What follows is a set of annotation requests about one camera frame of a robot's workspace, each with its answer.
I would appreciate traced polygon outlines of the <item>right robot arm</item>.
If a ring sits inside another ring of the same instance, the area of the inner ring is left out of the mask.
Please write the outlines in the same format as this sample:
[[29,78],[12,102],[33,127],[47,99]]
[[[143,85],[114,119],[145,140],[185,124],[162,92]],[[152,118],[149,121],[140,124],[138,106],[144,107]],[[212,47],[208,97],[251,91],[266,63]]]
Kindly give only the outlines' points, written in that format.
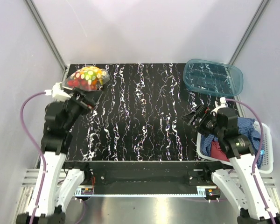
[[272,202],[253,163],[255,154],[250,140],[239,133],[238,116],[226,106],[211,111],[205,105],[182,120],[199,134],[217,137],[220,149],[233,166],[241,187],[230,178],[222,162],[208,162],[203,168],[203,181],[217,185],[234,209],[238,211],[239,224],[280,224],[280,213]]

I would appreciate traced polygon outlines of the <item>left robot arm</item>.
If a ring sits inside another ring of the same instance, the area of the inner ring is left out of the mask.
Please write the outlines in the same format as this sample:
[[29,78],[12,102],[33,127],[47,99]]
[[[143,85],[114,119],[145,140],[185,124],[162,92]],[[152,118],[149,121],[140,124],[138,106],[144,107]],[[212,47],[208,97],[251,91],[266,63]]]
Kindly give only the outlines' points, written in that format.
[[88,165],[73,166],[58,185],[72,141],[70,130],[80,115],[88,114],[98,104],[103,91],[83,91],[75,87],[67,93],[61,83],[56,83],[52,89],[39,94],[52,96],[54,101],[45,108],[41,143],[36,143],[27,132],[40,154],[41,164],[29,205],[24,213],[17,215],[16,223],[63,224],[78,186],[88,184],[92,176]]

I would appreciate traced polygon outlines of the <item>clear polka dot zip bag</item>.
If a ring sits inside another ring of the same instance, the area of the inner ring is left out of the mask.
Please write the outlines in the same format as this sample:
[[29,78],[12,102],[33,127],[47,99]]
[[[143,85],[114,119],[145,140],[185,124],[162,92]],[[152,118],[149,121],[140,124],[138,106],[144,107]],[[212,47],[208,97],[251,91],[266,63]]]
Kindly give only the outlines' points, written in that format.
[[62,86],[68,90],[79,88],[83,91],[98,91],[110,80],[110,75],[105,69],[87,66],[73,72],[63,81]]

